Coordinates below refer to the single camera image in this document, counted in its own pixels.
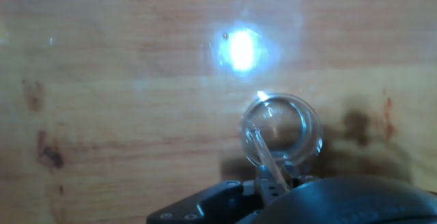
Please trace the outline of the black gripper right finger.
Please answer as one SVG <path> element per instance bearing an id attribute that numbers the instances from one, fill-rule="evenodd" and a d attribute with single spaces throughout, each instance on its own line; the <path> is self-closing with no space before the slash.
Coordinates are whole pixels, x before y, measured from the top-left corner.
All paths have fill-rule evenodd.
<path id="1" fill-rule="evenodd" d="M 289 183 L 291 188 L 296 188 L 303 184 L 320 179 L 316 175 L 309 174 L 304 166 L 293 164 L 291 162 L 285 162 L 283 164 L 283 169 L 291 178 L 291 182 Z"/>

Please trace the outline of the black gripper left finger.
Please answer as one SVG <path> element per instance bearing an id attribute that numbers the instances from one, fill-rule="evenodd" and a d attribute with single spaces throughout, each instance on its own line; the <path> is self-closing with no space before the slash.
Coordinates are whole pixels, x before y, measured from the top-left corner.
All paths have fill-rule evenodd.
<path id="1" fill-rule="evenodd" d="M 265 166 L 254 180 L 215 184 L 151 213 L 147 224 L 249 224 L 286 192 Z"/>

